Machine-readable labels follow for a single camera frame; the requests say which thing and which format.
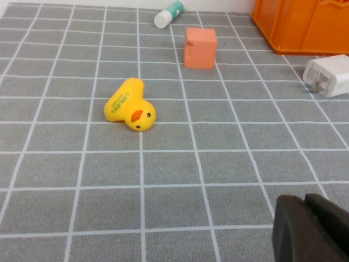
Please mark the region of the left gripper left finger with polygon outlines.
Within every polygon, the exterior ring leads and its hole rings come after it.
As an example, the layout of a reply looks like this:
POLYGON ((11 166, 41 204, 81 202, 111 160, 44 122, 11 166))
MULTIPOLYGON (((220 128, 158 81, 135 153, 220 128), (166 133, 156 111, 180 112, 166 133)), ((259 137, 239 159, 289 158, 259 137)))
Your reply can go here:
POLYGON ((305 198, 293 195, 277 198, 272 244, 275 261, 348 261, 325 237, 305 198))

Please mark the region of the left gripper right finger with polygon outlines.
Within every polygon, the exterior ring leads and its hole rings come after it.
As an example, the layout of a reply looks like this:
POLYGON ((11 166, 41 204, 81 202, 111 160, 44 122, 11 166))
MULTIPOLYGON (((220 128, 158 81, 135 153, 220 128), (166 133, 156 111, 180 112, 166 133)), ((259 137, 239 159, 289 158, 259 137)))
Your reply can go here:
POLYGON ((306 194, 305 203, 328 241, 341 254, 348 254, 348 211, 315 193, 306 194))

